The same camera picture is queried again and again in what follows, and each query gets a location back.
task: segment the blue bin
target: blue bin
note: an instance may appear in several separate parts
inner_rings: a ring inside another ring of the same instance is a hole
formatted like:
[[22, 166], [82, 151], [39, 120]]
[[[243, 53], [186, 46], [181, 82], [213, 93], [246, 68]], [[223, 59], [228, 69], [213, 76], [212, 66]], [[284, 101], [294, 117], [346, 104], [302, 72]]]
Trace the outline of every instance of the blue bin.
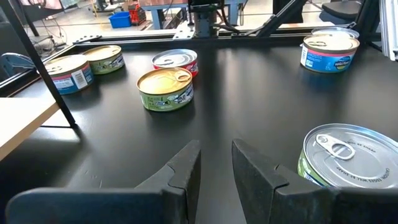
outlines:
[[130, 13], [117, 12], [109, 18], [112, 28], [131, 27]]

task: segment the black office chair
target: black office chair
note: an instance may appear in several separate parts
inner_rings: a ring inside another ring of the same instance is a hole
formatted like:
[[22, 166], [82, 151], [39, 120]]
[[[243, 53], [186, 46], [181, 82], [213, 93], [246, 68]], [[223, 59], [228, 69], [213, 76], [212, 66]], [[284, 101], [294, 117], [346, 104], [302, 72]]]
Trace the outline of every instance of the black office chair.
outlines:
[[335, 25], [349, 24], [353, 22], [361, 9], [361, 1], [332, 1], [322, 4], [323, 11], [319, 18], [324, 22], [332, 22]]

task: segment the green can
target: green can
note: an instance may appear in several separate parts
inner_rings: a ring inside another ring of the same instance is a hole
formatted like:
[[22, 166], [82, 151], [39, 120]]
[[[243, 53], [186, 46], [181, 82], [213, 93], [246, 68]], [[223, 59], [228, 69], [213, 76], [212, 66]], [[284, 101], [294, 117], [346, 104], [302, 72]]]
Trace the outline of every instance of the green can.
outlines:
[[184, 68], [160, 68], [138, 79], [144, 107], [151, 111], [173, 111], [193, 98], [192, 74]]
[[351, 124], [324, 124], [304, 139], [298, 174], [320, 186], [398, 187], [398, 143]]
[[122, 48], [116, 45], [96, 47], [83, 53], [94, 75], [108, 74], [124, 66]]

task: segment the red label can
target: red label can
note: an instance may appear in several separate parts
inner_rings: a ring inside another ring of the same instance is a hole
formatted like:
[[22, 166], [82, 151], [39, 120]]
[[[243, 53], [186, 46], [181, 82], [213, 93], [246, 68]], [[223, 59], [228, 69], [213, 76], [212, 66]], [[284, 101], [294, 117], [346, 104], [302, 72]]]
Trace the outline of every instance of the red label can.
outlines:
[[192, 77], [195, 77], [199, 72], [197, 57], [197, 53], [193, 50], [166, 50], [165, 52], [157, 54], [152, 59], [152, 64], [155, 69], [170, 67], [185, 68], [192, 73]]

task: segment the black table surface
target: black table surface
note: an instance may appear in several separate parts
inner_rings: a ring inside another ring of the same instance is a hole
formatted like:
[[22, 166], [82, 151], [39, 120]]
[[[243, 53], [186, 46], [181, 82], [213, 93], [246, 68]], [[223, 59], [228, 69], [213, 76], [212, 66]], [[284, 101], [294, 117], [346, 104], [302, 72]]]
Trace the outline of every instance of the black table surface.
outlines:
[[[141, 105], [137, 79], [159, 51], [128, 51], [125, 68], [95, 77], [64, 96], [80, 129], [39, 128], [0, 162], [0, 202], [36, 187], [135, 187], [191, 139], [202, 145], [197, 223], [245, 223], [234, 183], [231, 140], [241, 138], [296, 170], [305, 135], [326, 123], [349, 123], [398, 139], [395, 62], [361, 49], [342, 75], [299, 64], [299, 47], [195, 49], [195, 96], [169, 112]], [[49, 97], [42, 82], [17, 97]], [[49, 122], [64, 123], [57, 113]]]

